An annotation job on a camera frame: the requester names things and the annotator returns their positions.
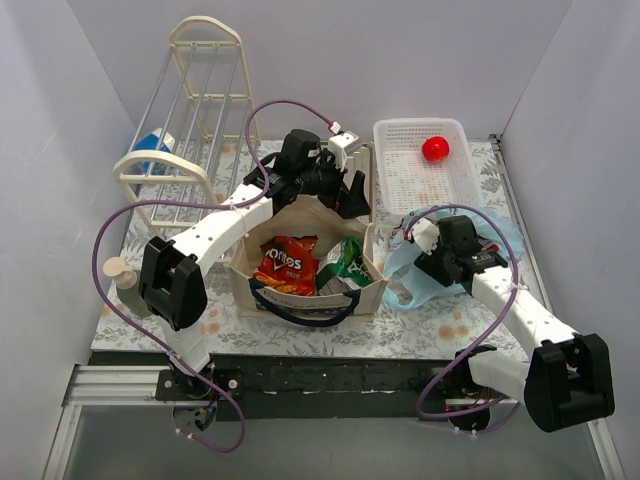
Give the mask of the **red tomato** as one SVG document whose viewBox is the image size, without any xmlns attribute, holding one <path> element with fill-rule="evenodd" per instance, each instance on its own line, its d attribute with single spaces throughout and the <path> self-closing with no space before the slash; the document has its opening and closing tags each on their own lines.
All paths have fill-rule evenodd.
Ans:
<svg viewBox="0 0 640 480">
<path fill-rule="evenodd" d="M 450 146 L 444 137 L 433 136 L 423 143 L 421 153 L 427 162 L 439 163 L 448 158 Z"/>
</svg>

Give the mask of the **light blue plastic grocery bag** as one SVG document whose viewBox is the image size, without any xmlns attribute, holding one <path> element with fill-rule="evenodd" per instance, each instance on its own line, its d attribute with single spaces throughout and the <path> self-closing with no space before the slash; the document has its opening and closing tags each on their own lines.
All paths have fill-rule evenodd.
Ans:
<svg viewBox="0 0 640 480">
<path fill-rule="evenodd" d="M 404 230 L 413 217 L 421 215 L 425 211 L 427 208 L 422 208 L 404 216 L 390 239 L 390 251 L 386 256 L 383 269 L 383 276 L 389 279 L 383 295 L 384 303 L 388 308 L 402 311 L 413 310 L 433 298 L 453 296 L 464 292 L 461 285 L 454 284 L 449 287 L 440 285 L 414 266 L 414 261 L 422 251 L 418 245 L 404 239 Z M 436 221 L 454 214 L 468 216 L 473 221 L 477 233 L 483 238 L 482 242 L 492 243 L 503 258 L 507 261 L 510 260 L 505 243 L 487 220 L 477 212 L 465 209 L 443 209 L 432 213 L 428 219 Z"/>
</svg>

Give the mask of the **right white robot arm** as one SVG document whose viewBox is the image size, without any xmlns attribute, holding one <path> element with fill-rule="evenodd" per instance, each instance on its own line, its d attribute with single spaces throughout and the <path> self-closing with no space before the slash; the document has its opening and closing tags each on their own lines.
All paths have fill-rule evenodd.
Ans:
<svg viewBox="0 0 640 480">
<path fill-rule="evenodd" d="M 582 335 L 518 285 L 515 269 L 483 247 L 464 215 L 410 223 L 407 239 L 421 255 L 415 266 L 443 286 L 458 284 L 505 326 L 526 352 L 519 362 L 475 342 L 444 369 L 464 397 L 485 390 L 524 405 L 544 432 L 606 418 L 615 410 L 609 349 L 597 334 Z"/>
</svg>

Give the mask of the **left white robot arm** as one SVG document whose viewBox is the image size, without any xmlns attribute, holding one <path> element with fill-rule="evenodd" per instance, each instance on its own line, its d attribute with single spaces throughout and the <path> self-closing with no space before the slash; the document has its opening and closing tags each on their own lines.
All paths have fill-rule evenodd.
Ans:
<svg viewBox="0 0 640 480">
<path fill-rule="evenodd" d="M 213 386 L 203 334 L 197 325 L 207 306 L 204 278 L 214 262 L 253 228 L 277 215 L 298 196 L 316 197 L 344 219 L 371 212 L 364 194 L 365 175 L 346 184 L 346 160 L 360 147 L 352 132 L 326 143 L 294 129 L 280 151 L 258 161 L 237 189 L 212 213 L 169 240 L 152 238 L 143 255 L 139 293 L 161 317 L 170 364 L 180 371 L 178 387 L 193 400 Z"/>
</svg>

